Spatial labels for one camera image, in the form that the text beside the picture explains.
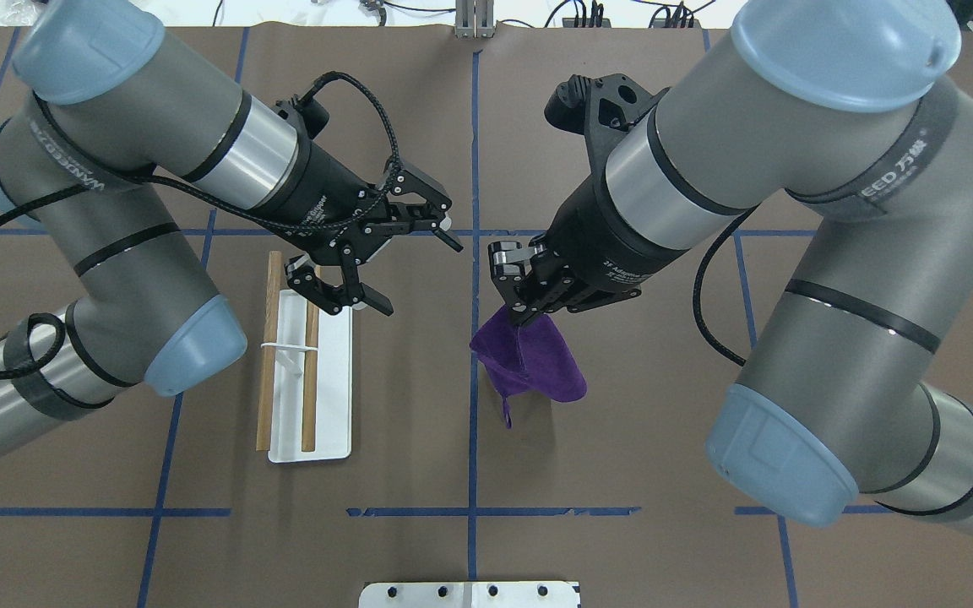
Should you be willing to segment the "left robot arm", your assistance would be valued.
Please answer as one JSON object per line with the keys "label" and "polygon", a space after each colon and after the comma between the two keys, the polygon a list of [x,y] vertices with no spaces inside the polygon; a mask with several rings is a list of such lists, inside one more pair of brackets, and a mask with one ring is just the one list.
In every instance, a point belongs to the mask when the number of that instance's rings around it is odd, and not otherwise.
{"label": "left robot arm", "polygon": [[13,70],[30,92],[0,127],[0,227],[37,223],[85,294],[0,339],[0,457],[139,383],[177,395],[246,353],[155,186],[297,247],[286,282],[329,315],[393,312],[359,268],[394,237],[462,250],[443,185],[401,157],[350,74],[268,105],[128,1],[50,1]]}

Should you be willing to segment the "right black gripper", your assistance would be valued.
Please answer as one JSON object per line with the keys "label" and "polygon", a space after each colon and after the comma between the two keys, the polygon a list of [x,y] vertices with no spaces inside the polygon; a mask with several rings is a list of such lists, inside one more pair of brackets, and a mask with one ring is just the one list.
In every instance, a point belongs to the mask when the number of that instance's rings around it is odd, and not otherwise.
{"label": "right black gripper", "polygon": [[738,218],[741,209],[698,204],[671,182],[584,182],[544,234],[526,245],[489,245],[503,320],[524,327],[559,309],[582,312],[633,299],[652,274]]}

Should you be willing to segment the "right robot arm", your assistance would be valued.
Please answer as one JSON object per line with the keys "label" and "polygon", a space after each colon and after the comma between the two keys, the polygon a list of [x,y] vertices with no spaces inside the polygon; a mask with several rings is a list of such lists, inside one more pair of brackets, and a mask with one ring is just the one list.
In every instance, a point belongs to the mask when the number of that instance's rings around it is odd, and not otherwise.
{"label": "right robot arm", "polygon": [[973,407],[923,382],[973,291],[973,99],[943,1],[749,1],[650,94],[575,76],[545,115],[590,176],[528,245],[489,246],[503,320],[633,299],[772,193],[821,215],[705,444],[780,516],[860,494],[973,536]]}

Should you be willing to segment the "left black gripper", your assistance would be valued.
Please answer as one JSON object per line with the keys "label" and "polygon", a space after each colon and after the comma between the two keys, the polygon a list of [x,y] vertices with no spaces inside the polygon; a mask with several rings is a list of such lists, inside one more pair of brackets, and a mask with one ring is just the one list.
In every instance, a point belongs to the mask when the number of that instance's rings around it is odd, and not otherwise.
{"label": "left black gripper", "polygon": [[286,184],[269,201],[269,218],[285,223],[278,235],[304,254],[285,265],[287,284],[325,314],[370,307],[393,316],[390,299],[358,274],[391,238],[430,231],[445,246],[464,245],[449,231],[449,199],[443,184],[406,160],[390,160],[395,185],[383,195],[297,131],[298,151]]}

